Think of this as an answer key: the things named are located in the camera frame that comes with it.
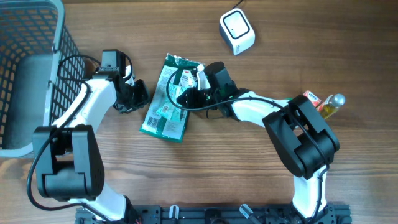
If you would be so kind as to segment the light green wipes packet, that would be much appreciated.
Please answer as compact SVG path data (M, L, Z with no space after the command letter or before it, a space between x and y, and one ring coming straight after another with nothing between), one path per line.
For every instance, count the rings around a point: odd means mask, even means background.
M180 85L169 85L170 98L176 105L181 106L177 103L177 97L180 96L185 90L186 88ZM157 109L156 113L169 121L180 123L183 119L185 119L186 111L175 107L166 97L161 101L160 107Z

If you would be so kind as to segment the green glove package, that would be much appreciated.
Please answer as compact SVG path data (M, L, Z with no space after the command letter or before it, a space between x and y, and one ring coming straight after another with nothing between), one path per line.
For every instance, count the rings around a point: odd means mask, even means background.
M182 142L189 112L184 110L186 111L185 119L177 123L159 116L156 111L160 107L161 101L166 97L174 106L176 105L169 95L170 84L180 85L186 89L197 86L197 81L193 77L191 67L196 68L199 64L203 63L167 54L152 102L140 128L141 132L173 142Z

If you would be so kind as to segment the red tissue pack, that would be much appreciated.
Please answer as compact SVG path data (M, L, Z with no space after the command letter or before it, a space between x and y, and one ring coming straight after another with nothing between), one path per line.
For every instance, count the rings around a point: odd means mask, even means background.
M322 102L322 100L310 90L305 91L303 96L306 96L315 108L318 107Z

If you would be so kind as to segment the yellow oil bottle grey cap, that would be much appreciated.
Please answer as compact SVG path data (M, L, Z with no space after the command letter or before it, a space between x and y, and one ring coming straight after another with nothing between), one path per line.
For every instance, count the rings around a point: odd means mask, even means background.
M330 95L323 103L321 103L317 107L317 110L323 119L327 119L331 115L335 114L345 103L345 96L341 93L337 93L334 95Z

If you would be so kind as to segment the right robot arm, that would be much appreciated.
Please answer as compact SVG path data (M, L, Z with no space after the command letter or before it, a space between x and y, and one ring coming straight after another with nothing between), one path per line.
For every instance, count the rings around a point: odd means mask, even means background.
M197 85L173 100L185 111L220 110L223 116L266 129L280 160L294 177L292 208L304 223L325 217L325 179L338 138L309 98L275 100L238 88L223 62L184 67Z

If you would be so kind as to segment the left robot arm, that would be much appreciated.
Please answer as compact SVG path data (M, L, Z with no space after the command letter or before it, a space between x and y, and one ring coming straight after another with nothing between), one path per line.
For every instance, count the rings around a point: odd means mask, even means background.
M134 78L131 59L120 50L104 50L98 68L86 78L62 75L72 58L58 63L56 77L81 83L81 91L59 119L32 135L35 158L27 176L28 199L45 211L81 207L97 223L140 223L128 197L105 182L95 133L110 107L121 114L141 109L150 101L149 91Z

